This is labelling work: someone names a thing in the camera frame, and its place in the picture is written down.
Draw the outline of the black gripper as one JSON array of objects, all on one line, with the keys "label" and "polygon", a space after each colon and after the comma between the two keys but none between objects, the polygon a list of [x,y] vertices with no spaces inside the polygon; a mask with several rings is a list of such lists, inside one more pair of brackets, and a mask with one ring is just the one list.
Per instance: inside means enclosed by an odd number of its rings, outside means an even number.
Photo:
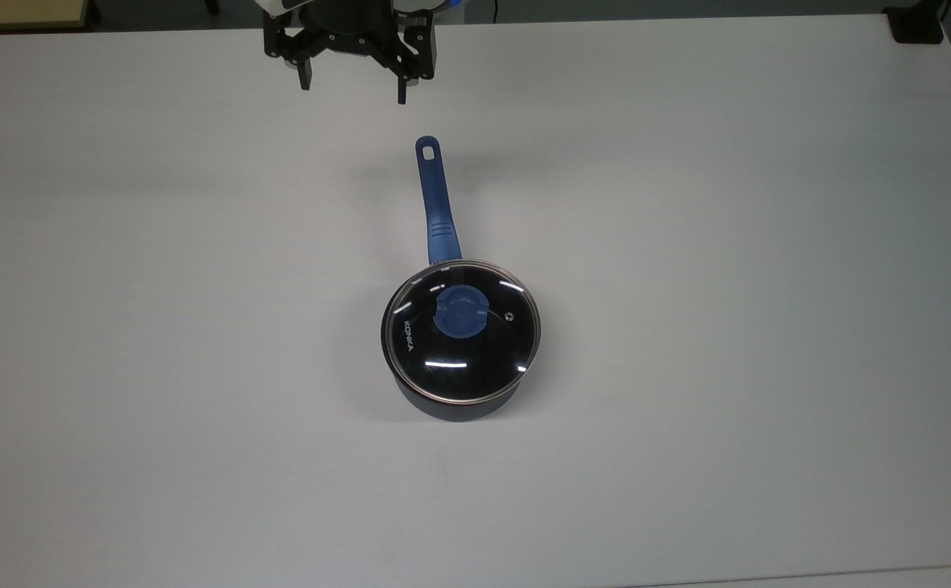
[{"label": "black gripper", "polygon": [[371,56],[397,79],[397,103],[435,76],[433,11],[395,11],[392,1],[307,1],[294,12],[262,15],[264,52],[295,68],[311,89],[311,60],[325,50]]}]

